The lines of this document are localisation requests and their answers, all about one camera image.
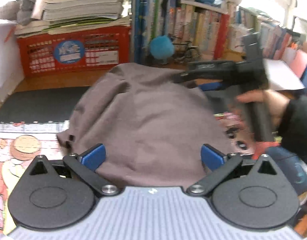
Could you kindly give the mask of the black sleeve forearm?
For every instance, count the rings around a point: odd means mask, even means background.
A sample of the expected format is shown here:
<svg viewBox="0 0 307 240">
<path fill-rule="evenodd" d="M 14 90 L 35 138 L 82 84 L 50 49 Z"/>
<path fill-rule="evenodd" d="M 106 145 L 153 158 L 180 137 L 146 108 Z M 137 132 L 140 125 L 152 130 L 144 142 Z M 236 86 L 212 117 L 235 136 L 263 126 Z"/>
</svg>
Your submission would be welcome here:
<svg viewBox="0 0 307 240">
<path fill-rule="evenodd" d="M 283 148 L 307 158 L 307 96 L 291 100 L 278 128 Z"/>
</svg>

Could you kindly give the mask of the person's right hand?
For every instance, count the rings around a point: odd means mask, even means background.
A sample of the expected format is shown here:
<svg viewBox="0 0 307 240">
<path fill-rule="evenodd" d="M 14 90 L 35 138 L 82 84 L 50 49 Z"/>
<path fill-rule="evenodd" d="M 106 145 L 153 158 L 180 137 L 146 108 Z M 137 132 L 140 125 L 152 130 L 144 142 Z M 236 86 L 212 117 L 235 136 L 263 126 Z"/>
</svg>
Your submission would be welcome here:
<svg viewBox="0 0 307 240">
<path fill-rule="evenodd" d="M 263 102 L 267 105 L 272 124 L 278 128 L 290 99 L 273 90 L 251 90 L 236 99 L 241 103 Z"/>
</svg>

